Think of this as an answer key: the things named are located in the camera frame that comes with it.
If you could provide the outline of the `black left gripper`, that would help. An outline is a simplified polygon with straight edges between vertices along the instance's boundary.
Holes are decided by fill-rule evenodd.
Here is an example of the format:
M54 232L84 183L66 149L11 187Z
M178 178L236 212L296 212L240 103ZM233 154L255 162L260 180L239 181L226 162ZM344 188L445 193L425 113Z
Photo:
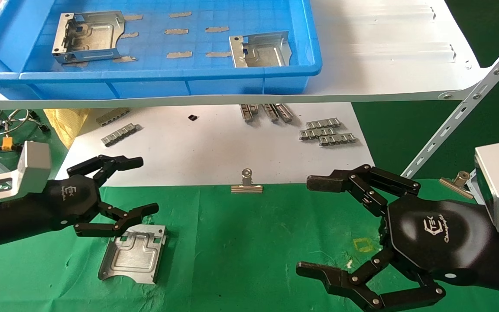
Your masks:
M121 237L144 217L158 213L159 205L150 203L123 211L100 202L101 187L115 172L137 169L144 165L142 157L99 155L67 168L68 179L48 180L43 189L44 207L49 213L50 230L60 231L75 225L78 237ZM86 175L94 173L92 178ZM113 224L91 223L98 215Z

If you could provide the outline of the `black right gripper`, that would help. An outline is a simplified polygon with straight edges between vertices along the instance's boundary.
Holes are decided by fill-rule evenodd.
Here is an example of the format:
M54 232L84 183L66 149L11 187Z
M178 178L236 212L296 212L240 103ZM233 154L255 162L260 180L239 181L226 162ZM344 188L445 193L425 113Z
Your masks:
M456 286L484 282L484 256L493 237L485 208L457 200L414 197L421 188L418 182L368 164L336 169L328 176L308 176L306 186L316 192L349 193L372 215L386 216L392 248L379 251L353 273L306 261L297 263L296 273L321 281L328 294L350 299L363 312L401 312L433 306L446 296L433 279ZM401 198L388 205L376 189ZM373 292L367 283L394 261L418 287Z

